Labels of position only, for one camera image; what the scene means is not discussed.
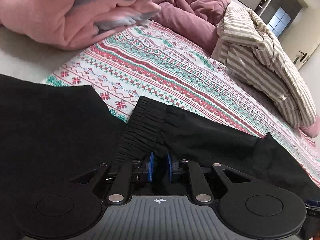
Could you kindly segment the black pants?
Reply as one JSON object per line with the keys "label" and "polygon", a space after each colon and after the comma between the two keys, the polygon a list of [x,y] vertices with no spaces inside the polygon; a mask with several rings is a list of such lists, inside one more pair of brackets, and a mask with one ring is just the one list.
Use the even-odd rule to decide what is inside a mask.
{"label": "black pants", "polygon": [[319,187],[270,133],[259,138],[141,96],[123,129],[114,162],[142,159],[150,153],[158,159],[170,153],[203,167],[222,163],[302,200],[319,200]]}

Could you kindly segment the black folded garment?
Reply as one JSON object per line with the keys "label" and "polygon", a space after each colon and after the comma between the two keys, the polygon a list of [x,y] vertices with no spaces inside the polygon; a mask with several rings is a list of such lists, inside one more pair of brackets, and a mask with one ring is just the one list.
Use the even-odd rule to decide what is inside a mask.
{"label": "black folded garment", "polygon": [[1,239],[21,239],[16,200],[114,159],[125,122],[89,85],[1,76]]}

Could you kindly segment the beige striped pillow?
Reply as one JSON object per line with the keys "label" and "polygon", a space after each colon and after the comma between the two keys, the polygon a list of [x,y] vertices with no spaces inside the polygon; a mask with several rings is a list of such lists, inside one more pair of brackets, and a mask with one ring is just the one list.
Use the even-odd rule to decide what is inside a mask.
{"label": "beige striped pillow", "polygon": [[291,127],[315,125],[317,111],[308,86],[276,35],[252,9],[229,3],[216,29],[213,59],[268,96]]}

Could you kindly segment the patterned red green bedsheet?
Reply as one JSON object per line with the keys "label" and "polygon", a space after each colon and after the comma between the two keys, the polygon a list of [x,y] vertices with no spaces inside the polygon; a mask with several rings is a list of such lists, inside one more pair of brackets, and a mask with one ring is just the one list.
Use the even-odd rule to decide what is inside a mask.
{"label": "patterned red green bedsheet", "polygon": [[92,86],[123,121],[146,96],[257,137],[271,133],[319,183],[319,154],[311,138],[292,129],[263,93],[158,23],[126,29],[90,46],[43,83]]}

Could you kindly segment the pink grey blanket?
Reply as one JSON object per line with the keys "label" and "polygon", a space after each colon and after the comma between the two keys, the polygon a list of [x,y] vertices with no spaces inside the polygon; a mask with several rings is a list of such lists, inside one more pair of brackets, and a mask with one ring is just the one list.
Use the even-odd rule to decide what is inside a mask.
{"label": "pink grey blanket", "polygon": [[152,0],[1,0],[1,25],[39,43],[77,50],[160,10]]}

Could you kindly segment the mauve pink duvet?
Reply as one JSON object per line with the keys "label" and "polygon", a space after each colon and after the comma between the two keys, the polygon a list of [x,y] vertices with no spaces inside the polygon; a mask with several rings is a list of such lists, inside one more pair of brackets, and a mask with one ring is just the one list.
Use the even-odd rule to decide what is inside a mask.
{"label": "mauve pink duvet", "polygon": [[216,26],[230,0],[153,0],[161,11],[152,20],[198,45],[209,55],[218,41]]}

